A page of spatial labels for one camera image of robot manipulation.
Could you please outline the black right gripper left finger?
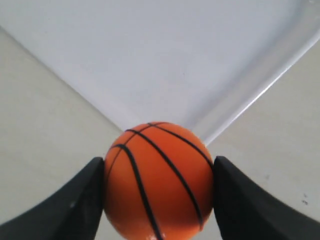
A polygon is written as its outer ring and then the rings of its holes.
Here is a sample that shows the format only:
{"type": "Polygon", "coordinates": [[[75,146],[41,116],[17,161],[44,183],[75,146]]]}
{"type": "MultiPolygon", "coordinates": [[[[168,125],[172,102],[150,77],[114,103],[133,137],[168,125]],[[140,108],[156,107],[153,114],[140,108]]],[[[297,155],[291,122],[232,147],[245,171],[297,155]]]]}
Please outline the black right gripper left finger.
{"type": "Polygon", "coordinates": [[[1,224],[2,240],[93,240],[103,210],[105,162],[93,158],[53,195],[1,224]]]}

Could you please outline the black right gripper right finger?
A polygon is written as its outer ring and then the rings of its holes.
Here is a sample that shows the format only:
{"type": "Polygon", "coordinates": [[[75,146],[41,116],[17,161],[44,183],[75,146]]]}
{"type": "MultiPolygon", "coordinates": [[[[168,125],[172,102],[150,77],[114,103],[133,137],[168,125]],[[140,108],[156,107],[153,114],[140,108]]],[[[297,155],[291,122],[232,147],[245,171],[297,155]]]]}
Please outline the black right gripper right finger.
{"type": "Polygon", "coordinates": [[[320,223],[262,189],[229,159],[213,164],[213,210],[224,240],[318,240],[320,223]]]}

